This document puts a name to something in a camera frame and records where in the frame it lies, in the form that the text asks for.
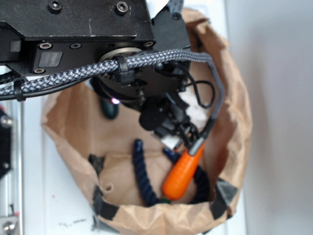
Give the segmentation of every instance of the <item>black cable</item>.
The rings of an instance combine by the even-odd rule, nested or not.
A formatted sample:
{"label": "black cable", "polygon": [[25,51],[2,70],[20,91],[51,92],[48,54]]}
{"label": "black cable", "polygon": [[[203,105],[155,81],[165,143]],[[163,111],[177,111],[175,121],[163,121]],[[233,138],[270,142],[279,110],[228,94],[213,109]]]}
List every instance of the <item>black cable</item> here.
{"label": "black cable", "polygon": [[204,105],[204,104],[201,102],[201,98],[200,98],[200,94],[199,94],[197,82],[195,81],[195,79],[193,78],[193,76],[190,74],[190,72],[188,71],[188,69],[187,69],[184,65],[182,65],[182,64],[180,64],[180,63],[178,63],[178,62],[176,62],[176,61],[170,61],[169,63],[172,64],[172,65],[175,65],[177,68],[179,68],[181,71],[183,71],[183,72],[186,74],[186,76],[189,78],[189,80],[191,81],[191,84],[192,84],[192,86],[193,86],[193,88],[194,88],[198,105],[201,106],[201,107],[204,108],[204,109],[209,109],[209,108],[211,108],[211,107],[213,106],[214,100],[215,100],[215,90],[213,90],[214,92],[213,92],[213,95],[212,95],[211,102],[210,102],[208,105]]}
{"label": "black cable", "polygon": [[213,105],[213,103],[214,103],[214,101],[215,101],[215,87],[214,87],[214,85],[213,85],[213,83],[212,82],[209,82],[209,81],[204,81],[204,80],[199,80],[199,81],[196,81],[196,83],[198,84],[200,84],[200,83],[204,83],[204,84],[207,84],[207,85],[209,85],[210,87],[211,87],[211,89],[212,89],[212,98],[211,98],[211,102],[210,102],[210,105]]}
{"label": "black cable", "polygon": [[[81,80],[76,80],[76,81],[73,81],[73,82],[62,84],[60,86],[55,86],[55,87],[52,87],[52,88],[48,88],[48,89],[44,89],[44,90],[40,90],[40,91],[36,91],[36,92],[23,93],[23,96],[25,98],[32,98],[32,97],[52,94],[52,93],[55,93],[55,92],[60,92],[60,91],[62,91],[64,89],[70,88],[72,86],[75,86],[75,85],[83,82],[83,81],[86,81],[89,78],[90,77],[87,77],[87,78],[84,78],[84,79],[81,79]],[[1,97],[1,100],[12,100],[12,99],[16,98],[14,94],[1,95],[0,97]]]}
{"label": "black cable", "polygon": [[19,77],[19,75],[15,74],[13,71],[1,74],[0,75],[0,84],[12,82],[17,77]]}

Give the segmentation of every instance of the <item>black sticker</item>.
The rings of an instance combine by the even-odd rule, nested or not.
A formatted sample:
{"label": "black sticker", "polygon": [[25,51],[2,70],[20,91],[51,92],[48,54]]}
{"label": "black sticker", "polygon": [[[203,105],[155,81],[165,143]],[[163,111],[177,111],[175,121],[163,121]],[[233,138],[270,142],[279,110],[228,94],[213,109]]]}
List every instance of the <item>black sticker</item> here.
{"label": "black sticker", "polygon": [[62,58],[63,52],[50,51],[41,53],[39,68],[58,67]]}

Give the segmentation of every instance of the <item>brown paper bag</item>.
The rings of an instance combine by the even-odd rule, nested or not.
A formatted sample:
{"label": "brown paper bag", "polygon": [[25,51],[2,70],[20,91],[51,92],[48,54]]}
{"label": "brown paper bag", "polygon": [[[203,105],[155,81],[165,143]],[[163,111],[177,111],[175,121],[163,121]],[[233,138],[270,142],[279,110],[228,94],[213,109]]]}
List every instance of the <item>brown paper bag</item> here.
{"label": "brown paper bag", "polygon": [[[97,95],[80,84],[51,95],[43,113],[43,127],[54,139],[78,187],[102,215],[98,218],[121,234],[193,235],[225,222],[236,210],[252,129],[247,90],[227,50],[227,41],[200,13],[184,10],[183,16],[192,50],[205,51],[213,57],[225,87],[224,104],[201,159],[210,179],[210,202],[180,203],[193,197],[192,183],[185,196],[173,205],[143,206],[132,164],[134,139],[144,140],[147,172],[158,197],[172,164],[164,157],[162,144],[140,127],[137,111],[121,105],[118,117],[108,120],[101,114]],[[192,63],[191,73],[196,79],[211,79],[204,64]],[[90,154],[105,157],[99,176],[88,162]]]}

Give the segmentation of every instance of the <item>white wall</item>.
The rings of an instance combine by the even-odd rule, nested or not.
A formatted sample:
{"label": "white wall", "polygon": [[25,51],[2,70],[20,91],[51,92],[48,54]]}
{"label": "white wall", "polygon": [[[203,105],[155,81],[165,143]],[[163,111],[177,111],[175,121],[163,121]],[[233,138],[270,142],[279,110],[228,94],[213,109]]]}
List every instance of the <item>white wall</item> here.
{"label": "white wall", "polygon": [[313,0],[225,0],[251,98],[247,234],[313,234]]}

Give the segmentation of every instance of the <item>black tape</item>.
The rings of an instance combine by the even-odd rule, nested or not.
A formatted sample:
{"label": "black tape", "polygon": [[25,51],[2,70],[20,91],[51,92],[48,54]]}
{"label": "black tape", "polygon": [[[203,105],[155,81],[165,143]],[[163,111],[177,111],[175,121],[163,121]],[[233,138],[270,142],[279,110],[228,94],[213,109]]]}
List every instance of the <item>black tape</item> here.
{"label": "black tape", "polygon": [[214,219],[218,219],[225,213],[227,207],[237,194],[238,189],[229,182],[218,179],[215,190],[216,197],[215,200],[211,203],[210,207]]}
{"label": "black tape", "polygon": [[88,161],[93,166],[94,170],[97,172],[97,175],[99,176],[100,172],[103,169],[104,158],[100,158],[93,154],[90,154]]}
{"label": "black tape", "polygon": [[105,202],[100,188],[96,186],[93,193],[93,208],[97,215],[107,220],[113,220],[119,207]]}
{"label": "black tape", "polygon": [[22,92],[22,84],[26,82],[26,77],[19,77],[14,79],[14,95],[18,102],[25,101],[26,97],[24,97]]}

